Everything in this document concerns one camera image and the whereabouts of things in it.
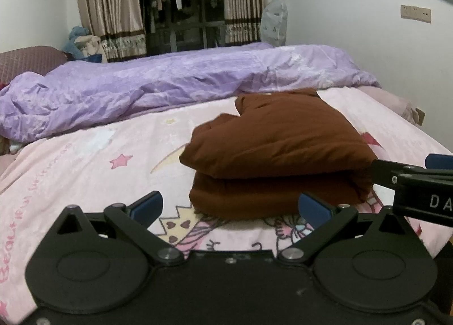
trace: purple duvet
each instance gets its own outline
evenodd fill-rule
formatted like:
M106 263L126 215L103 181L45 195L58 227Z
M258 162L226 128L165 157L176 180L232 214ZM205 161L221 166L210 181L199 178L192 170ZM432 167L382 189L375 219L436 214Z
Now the purple duvet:
M146 111L243 92L379 86L343 50L267 44L182 52L124 63L66 63L46 76L26 72L0 91L0 135L32 142Z

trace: blue stuffed animal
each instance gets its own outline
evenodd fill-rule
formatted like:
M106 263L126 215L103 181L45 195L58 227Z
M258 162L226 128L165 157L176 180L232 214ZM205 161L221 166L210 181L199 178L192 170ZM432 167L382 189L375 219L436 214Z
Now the blue stuffed animal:
M80 26L76 26L72 29L71 33L68 36L69 41L63 46L62 51L71 54L74 59L81 60L84 58L82 52L77 48L74 41L79 36L87 36L90 33L88 28L83 28Z

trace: pink star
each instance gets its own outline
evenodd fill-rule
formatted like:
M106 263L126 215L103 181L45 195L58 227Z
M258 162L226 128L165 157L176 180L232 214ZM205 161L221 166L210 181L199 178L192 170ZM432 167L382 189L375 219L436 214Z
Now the pink star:
M0 301L0 317L6 319L8 317L8 313L6 312L6 303Z
M127 166L128 160L132 159L132 156L124 156L121 154L114 160L110 160L109 162L112 163L112 170L116 169L119 166Z

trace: folded brown cloth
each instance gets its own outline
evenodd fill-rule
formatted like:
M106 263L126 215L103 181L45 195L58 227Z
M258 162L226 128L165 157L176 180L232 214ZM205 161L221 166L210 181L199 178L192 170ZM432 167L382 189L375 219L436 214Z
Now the folded brown cloth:
M376 156L314 89L242 95L236 108L240 117L197 127L180 156L197 171L196 209L246 219L295 213L302 192L334 205L365 201Z
M215 179L196 172L189 199L211 216L259 219L296 214L299 196L307 192L335 206L363 202L343 172L254 179Z

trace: wall socket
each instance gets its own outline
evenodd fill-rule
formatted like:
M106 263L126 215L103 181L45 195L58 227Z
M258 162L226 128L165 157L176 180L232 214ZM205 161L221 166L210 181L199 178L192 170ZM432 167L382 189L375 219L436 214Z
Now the wall socket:
M401 18L431 23L431 9L401 5Z

